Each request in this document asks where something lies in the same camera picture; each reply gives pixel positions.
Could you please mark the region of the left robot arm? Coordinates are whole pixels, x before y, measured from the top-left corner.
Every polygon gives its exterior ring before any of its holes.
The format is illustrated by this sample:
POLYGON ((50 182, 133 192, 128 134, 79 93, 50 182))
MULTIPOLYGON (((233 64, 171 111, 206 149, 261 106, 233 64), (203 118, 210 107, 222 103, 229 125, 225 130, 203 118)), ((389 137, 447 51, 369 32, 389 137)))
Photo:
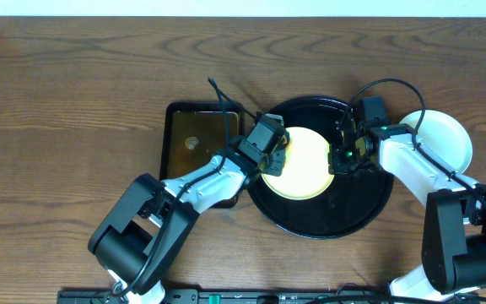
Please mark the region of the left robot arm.
POLYGON ((185 176, 163 181, 150 174, 137 177, 88 242, 116 281, 111 296, 131 303, 161 302, 160 281, 198 217, 268 172, 288 145, 287 132, 235 137, 185 176))

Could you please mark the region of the yellow plate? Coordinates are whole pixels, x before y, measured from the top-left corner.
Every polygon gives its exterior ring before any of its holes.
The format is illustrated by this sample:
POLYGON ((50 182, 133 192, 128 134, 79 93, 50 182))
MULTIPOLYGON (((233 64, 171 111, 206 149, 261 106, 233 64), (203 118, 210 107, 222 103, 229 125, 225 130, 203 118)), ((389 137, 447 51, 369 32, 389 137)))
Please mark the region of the yellow plate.
POLYGON ((287 131, 293 143, 286 155, 282 175, 262 174, 262 180, 283 198, 314 198, 323 193, 334 178, 328 171, 329 143, 309 128, 289 127, 287 131))

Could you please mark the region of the light blue plate front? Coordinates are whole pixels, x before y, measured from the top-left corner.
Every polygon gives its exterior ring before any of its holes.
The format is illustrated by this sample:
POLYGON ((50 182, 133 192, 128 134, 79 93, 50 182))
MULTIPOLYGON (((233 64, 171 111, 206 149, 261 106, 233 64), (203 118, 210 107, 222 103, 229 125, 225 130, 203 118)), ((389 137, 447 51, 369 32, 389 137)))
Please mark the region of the light blue plate front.
POLYGON ((441 111, 426 110, 418 136, 457 172, 464 173, 469 167, 473 157, 472 140, 455 118, 441 111))

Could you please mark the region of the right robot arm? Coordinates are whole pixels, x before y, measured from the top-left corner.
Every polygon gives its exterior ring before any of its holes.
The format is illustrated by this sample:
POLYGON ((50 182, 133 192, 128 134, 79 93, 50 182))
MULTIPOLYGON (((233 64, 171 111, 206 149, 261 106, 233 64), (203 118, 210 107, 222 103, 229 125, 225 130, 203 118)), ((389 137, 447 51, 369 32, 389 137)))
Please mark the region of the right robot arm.
POLYGON ((335 175, 393 175, 425 208, 422 263, 391 282, 392 295, 446 301, 486 287, 486 184, 456 172, 407 124, 347 127, 328 161, 335 175))

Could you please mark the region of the orange green sponge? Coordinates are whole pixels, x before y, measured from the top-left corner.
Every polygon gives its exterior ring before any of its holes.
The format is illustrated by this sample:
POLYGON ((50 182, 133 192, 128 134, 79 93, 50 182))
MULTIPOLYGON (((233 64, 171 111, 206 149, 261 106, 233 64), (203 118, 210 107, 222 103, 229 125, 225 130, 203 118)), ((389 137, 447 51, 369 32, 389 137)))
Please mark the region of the orange green sponge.
POLYGON ((292 140, 292 139, 290 139, 290 140, 288 141, 288 143, 286 143, 286 146, 284 147, 284 153, 285 153, 286 155, 288 154, 288 152, 289 152, 289 150, 290 150, 290 147, 291 147, 292 143, 293 143, 293 140, 292 140))

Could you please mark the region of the black rectangular water tray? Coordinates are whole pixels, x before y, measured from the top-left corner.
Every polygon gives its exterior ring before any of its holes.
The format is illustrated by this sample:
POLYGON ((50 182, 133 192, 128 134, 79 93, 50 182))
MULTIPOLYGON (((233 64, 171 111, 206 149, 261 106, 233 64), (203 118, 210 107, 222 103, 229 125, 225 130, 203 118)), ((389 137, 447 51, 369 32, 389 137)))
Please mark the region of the black rectangular water tray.
POLYGON ((159 179, 173 179, 206 165, 227 139, 244 132, 237 106, 177 101, 165 112, 159 179))

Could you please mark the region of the black round tray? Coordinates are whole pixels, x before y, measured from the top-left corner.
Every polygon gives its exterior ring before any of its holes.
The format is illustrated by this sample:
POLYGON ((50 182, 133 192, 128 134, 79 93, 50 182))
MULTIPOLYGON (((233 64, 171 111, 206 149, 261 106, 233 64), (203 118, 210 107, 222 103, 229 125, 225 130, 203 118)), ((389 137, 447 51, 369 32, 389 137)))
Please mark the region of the black round tray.
MULTIPOLYGON (((347 104, 328 96, 301 96, 270 110, 283 117, 286 127, 303 127, 319 133, 338 148, 343 136, 337 130, 347 104)), ((327 239, 355 233, 369 224, 386 206, 394 176, 384 172, 360 172, 335 176, 314 198, 293 200, 276 194, 263 178, 248 188, 262 213, 280 228, 298 236, 327 239)))

